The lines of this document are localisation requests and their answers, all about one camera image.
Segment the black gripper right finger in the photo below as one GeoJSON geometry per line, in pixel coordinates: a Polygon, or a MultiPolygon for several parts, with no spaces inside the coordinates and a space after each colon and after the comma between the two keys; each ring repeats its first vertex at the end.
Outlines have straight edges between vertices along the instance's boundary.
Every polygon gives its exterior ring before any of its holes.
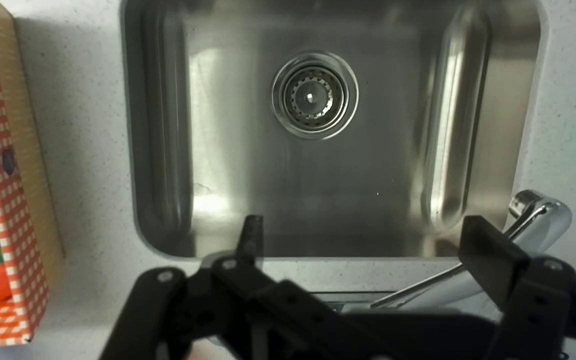
{"type": "Polygon", "coordinates": [[[485,360],[560,360],[576,269],[529,255],[482,215],[468,215],[457,258],[502,312],[485,360]]]}

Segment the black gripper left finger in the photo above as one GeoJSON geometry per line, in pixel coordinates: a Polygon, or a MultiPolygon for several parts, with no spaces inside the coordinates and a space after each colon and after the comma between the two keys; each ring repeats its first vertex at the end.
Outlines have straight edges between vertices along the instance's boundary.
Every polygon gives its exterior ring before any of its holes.
{"type": "Polygon", "coordinates": [[[263,218],[243,218],[234,251],[212,253],[194,272],[141,272],[114,321],[99,360],[188,360],[195,341],[215,338],[241,360],[313,360],[299,319],[309,293],[267,278],[255,262],[263,218]]]}

